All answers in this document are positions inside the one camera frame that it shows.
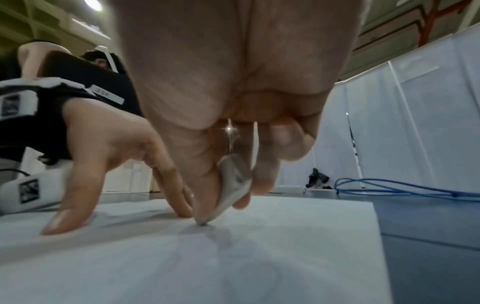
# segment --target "white eraser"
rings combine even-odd
[[[195,217],[199,225],[214,220],[250,191],[252,173],[239,155],[230,154],[222,158],[218,170],[221,177],[220,200],[210,216],[202,219]]]

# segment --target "hand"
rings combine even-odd
[[[43,235],[84,225],[98,204],[107,172],[129,159],[144,160],[153,169],[154,178],[178,216],[192,216],[192,194],[146,119],[80,98],[68,100],[62,116],[73,169],[60,209]]]
[[[193,191],[196,218],[208,216],[219,198],[226,119],[239,130],[234,150],[247,163],[258,122],[253,193],[274,186],[282,160],[308,153],[368,2],[110,2],[142,110]]]

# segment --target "white paper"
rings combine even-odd
[[[164,200],[108,204],[39,240],[52,215],[0,218],[2,302],[392,302],[371,203],[254,197],[204,227]]]

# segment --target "blue cable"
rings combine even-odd
[[[339,188],[342,185],[349,184],[349,183],[364,183],[367,185],[379,187],[382,189],[341,189]],[[414,191],[408,190],[401,190],[394,187],[388,187],[385,185],[381,185],[378,183],[373,182],[383,182],[383,183],[390,183],[396,185],[403,185],[408,186],[410,188],[416,189],[423,189],[428,191],[433,191],[433,193],[419,193]],[[419,196],[419,197],[428,197],[428,198],[438,198],[438,199],[448,199],[454,201],[462,201],[462,202],[480,202],[480,193],[471,193],[471,192],[462,192],[462,191],[452,191],[452,190],[445,190],[445,189],[437,189],[431,187],[424,187],[394,180],[388,179],[381,179],[381,178],[362,178],[362,179],[353,179],[353,178],[339,178],[335,185],[333,186],[336,193],[345,193],[345,194],[353,194],[353,195],[363,195],[363,196]],[[465,199],[462,197],[470,197],[470,198],[477,198],[477,199]]]

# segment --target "white headband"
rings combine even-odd
[[[114,71],[115,73],[118,73],[119,71],[117,70],[117,66],[115,65],[115,61],[111,56],[109,49],[104,46],[97,46],[95,49],[105,54],[108,60],[108,63],[110,64],[111,70]]]

